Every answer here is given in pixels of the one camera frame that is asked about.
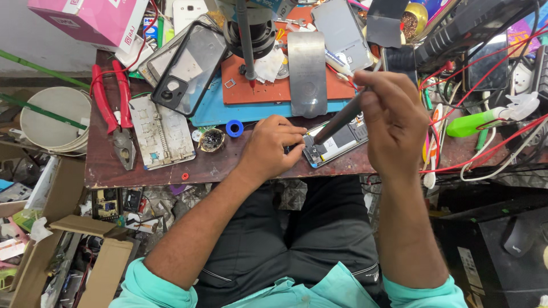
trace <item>red-handled pliers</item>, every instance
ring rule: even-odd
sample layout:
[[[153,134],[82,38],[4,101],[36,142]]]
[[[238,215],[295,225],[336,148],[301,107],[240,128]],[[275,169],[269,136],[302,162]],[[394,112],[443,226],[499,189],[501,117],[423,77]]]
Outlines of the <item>red-handled pliers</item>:
[[[109,102],[106,99],[105,88],[103,86],[103,80],[101,75],[101,67],[97,64],[92,66],[92,76],[95,83],[93,84],[93,93],[97,107],[103,118],[105,119],[108,128],[107,134],[112,133],[114,142],[114,151],[126,170],[133,170],[135,167],[135,144],[133,143],[133,134],[129,128],[133,127],[133,123],[129,114],[129,100],[131,99],[131,93],[129,91],[128,80],[125,78],[125,74],[120,72],[122,66],[120,62],[114,60],[112,67],[116,71],[116,80],[118,80],[118,88],[120,89],[120,125],[112,113],[109,107]]]
[[[120,89],[120,126],[122,128],[132,128],[133,123],[131,121],[131,115],[129,114],[129,100],[132,98],[132,95],[129,91],[128,80],[125,78],[124,73],[119,72],[122,70],[120,62],[114,60],[112,62],[112,67],[115,71],[117,71],[116,80],[118,80],[118,88]],[[99,65],[94,64],[92,66],[92,76],[95,80],[95,83],[93,84],[95,101],[97,102],[97,107],[99,107],[103,118],[109,125],[109,128],[107,129],[107,134],[110,134],[118,126],[118,121],[116,120],[114,113],[112,113],[112,110],[109,107],[109,102],[106,99],[105,88],[103,86],[101,75],[101,67]]]

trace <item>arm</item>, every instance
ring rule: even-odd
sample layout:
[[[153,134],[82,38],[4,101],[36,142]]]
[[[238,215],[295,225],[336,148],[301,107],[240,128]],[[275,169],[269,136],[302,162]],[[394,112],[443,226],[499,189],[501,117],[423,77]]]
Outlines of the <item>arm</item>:
[[[304,143],[305,133],[306,128],[281,116],[260,120],[236,168],[166,233],[145,259],[147,269],[189,290],[238,207],[267,179],[299,160],[304,144],[287,155],[283,148]]]
[[[384,275],[408,288],[436,288],[449,273],[424,205],[418,175],[429,119],[411,80],[390,72],[356,73],[369,85],[361,106],[371,165],[380,174],[379,258]]]

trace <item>wrench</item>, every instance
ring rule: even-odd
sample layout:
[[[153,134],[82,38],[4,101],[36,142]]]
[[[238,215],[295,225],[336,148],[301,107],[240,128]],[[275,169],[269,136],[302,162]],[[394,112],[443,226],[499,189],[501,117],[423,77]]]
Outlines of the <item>wrench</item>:
[[[277,22],[283,22],[285,24],[293,24],[293,25],[298,25],[298,26],[301,26],[301,27],[306,27],[304,18],[299,18],[297,20],[278,18],[276,21]]]

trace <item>phone screen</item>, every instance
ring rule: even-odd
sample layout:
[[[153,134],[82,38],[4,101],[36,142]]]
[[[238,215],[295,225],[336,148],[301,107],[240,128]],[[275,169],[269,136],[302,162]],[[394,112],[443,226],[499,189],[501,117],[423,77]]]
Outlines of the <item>phone screen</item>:
[[[382,57],[385,71],[406,74],[415,86],[419,86],[416,76],[415,49],[412,45],[383,48]]]
[[[473,61],[488,55],[490,53],[493,53],[497,50],[501,50],[505,48],[507,45],[506,40],[506,32],[503,34],[497,35],[485,45],[476,55],[470,59],[470,63]],[[472,53],[474,50],[476,50],[478,46],[471,48],[467,54]],[[520,54],[520,50],[514,53],[516,55]],[[504,53],[497,53],[492,56],[489,56],[485,59],[482,59],[478,61],[476,64],[470,66],[468,69],[464,71],[465,74],[465,84],[466,89],[470,90],[476,83],[480,81],[480,79],[487,74],[487,72],[493,68],[498,62],[500,62],[504,57],[506,57],[506,52]],[[501,65],[499,65],[491,74],[489,74],[485,80],[483,80],[475,89],[474,91],[487,91],[487,90],[495,90],[498,89],[501,84],[504,84],[505,86],[508,83],[508,59],[506,61],[503,61]]]

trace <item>orange heat mat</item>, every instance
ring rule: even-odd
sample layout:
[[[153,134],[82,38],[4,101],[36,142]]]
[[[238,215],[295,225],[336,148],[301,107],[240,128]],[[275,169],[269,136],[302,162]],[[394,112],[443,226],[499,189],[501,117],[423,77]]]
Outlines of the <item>orange heat mat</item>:
[[[289,19],[297,20],[304,18],[308,24],[312,22],[310,16],[310,7],[294,8],[288,15]],[[276,22],[277,28],[286,28],[286,24],[282,22]],[[286,34],[282,37],[283,43],[287,43],[287,33],[291,32],[286,30]],[[222,100],[225,105],[232,104],[253,104],[261,102],[283,102],[291,101],[291,94],[289,91],[289,79],[276,79],[274,83],[266,82],[262,84],[257,81],[255,86],[255,95],[249,86],[244,75],[240,75],[238,72],[239,67],[244,64],[244,60],[235,55],[231,56],[227,60],[221,63],[222,73]],[[236,85],[227,89],[224,84],[233,79]],[[343,79],[338,79],[335,73],[326,67],[326,79],[327,79],[327,98],[328,99],[349,99],[355,96],[354,88]]]

